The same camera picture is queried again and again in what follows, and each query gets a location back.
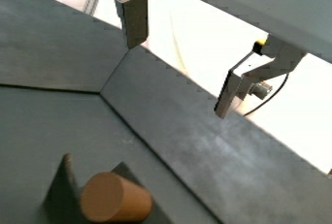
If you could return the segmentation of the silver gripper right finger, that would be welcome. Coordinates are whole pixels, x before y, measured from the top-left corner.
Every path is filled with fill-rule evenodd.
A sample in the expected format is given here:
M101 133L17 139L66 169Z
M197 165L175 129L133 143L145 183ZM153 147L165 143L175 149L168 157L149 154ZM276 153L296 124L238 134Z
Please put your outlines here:
M225 118L248 95L256 95L264 100L272 91L268 80L283 75L290 76L307 54L302 48L274 35L259 40L252 51L228 71L215 107L216 115Z

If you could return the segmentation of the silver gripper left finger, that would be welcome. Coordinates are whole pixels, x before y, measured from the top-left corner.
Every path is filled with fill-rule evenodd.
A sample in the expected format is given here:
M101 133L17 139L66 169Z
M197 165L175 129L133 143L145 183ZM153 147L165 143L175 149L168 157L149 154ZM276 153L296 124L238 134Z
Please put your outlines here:
M148 27L148 0L114 0L118 16L122 21L122 30L128 48L134 48L147 41Z

